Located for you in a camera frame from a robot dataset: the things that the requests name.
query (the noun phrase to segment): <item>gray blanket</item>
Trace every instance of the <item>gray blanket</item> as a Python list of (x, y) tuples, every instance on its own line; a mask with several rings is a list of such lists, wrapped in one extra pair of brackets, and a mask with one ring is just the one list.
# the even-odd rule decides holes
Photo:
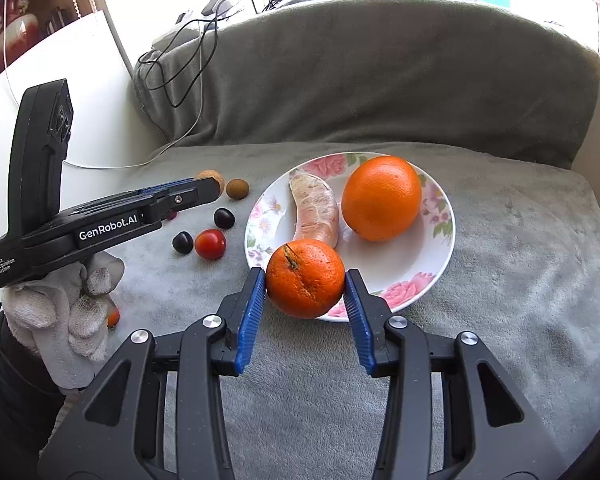
[[(111, 349), (135, 329), (174, 332), (214, 312), (248, 272), (244, 226), (260, 193), (304, 160), (347, 150), (402, 156), (445, 189), (458, 223), (456, 248), (444, 275), (406, 315), (431, 333), (479, 334), (565, 459), (575, 459), (600, 426), (600, 210), (581, 176), (551, 166), (408, 142), (170, 150), (138, 171), (130, 187), (214, 168), (225, 179), (246, 179), (251, 192), (241, 202), (224, 195), (180, 213), (158, 232), (111, 251), (126, 263), (114, 292), (122, 319)], [(174, 253), (171, 238), (212, 227), (220, 206), (237, 219), (226, 232), (225, 256), (207, 262)], [(370, 478), (387, 381), (365, 375), (346, 324), (291, 319), (268, 304), (251, 365), (240, 378), (223, 378), (222, 391), (236, 478)], [(436, 469), (439, 397), (434, 409)], [(173, 424), (173, 403), (167, 419)], [(166, 447), (173, 465), (172, 439)]]
[[(160, 60), (166, 77), (196, 45)], [(205, 60), (212, 45), (208, 34)], [(168, 85), (172, 102), (198, 61)], [(177, 138), (200, 110), (200, 87), (172, 108), (163, 89), (144, 86), (147, 69), (137, 69), (136, 93), (165, 140)], [(498, 7), (330, 0), (221, 30), (204, 72), (200, 123), (184, 143), (410, 140), (570, 168), (599, 78), (594, 51)], [(147, 81), (163, 81), (157, 66)]]

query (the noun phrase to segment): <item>black sleeve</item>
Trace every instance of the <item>black sleeve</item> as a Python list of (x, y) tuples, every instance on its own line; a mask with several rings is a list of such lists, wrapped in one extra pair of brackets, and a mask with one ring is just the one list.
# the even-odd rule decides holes
[(42, 360), (16, 341), (0, 312), (0, 480), (38, 478), (38, 453), (63, 402)]

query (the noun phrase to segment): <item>white plate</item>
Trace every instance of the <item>white plate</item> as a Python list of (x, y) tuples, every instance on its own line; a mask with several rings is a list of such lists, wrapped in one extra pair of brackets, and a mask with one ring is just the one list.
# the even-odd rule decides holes
[[(360, 164), (382, 153), (348, 152), (314, 158), (287, 171), (271, 184), (253, 206), (244, 233), (244, 252), (250, 267), (267, 268), (271, 254), (291, 241), (296, 231), (296, 202), (289, 179), (296, 173), (321, 177), (336, 195), (338, 205), (349, 175)], [(355, 234), (340, 213), (336, 252), (345, 269), (359, 269), (366, 288), (382, 296), (396, 312), (416, 301), (446, 268), (456, 241), (456, 220), (442, 188), (427, 173), (413, 166), (422, 185), (420, 215), (403, 234), (387, 242), (368, 242)], [(318, 319), (346, 322), (340, 300)]]

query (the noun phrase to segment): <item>gloved hand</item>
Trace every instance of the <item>gloved hand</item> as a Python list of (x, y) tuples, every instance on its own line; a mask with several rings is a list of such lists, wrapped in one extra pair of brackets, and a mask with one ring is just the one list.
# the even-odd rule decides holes
[(67, 390), (87, 386), (106, 357), (109, 293), (125, 271), (122, 260), (101, 252), (42, 280), (2, 290), (2, 309), (21, 345), (45, 362)]

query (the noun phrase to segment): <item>triangular cutout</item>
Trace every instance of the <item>triangular cutout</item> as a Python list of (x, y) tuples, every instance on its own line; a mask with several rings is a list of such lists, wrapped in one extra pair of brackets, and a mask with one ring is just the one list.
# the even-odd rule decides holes
[(509, 395), (487, 363), (478, 364), (478, 376), (487, 409), (487, 421), (492, 428), (522, 422), (522, 410)]
[(84, 412), (86, 420), (111, 427), (118, 424), (129, 370), (131, 362), (122, 361), (111, 373)]

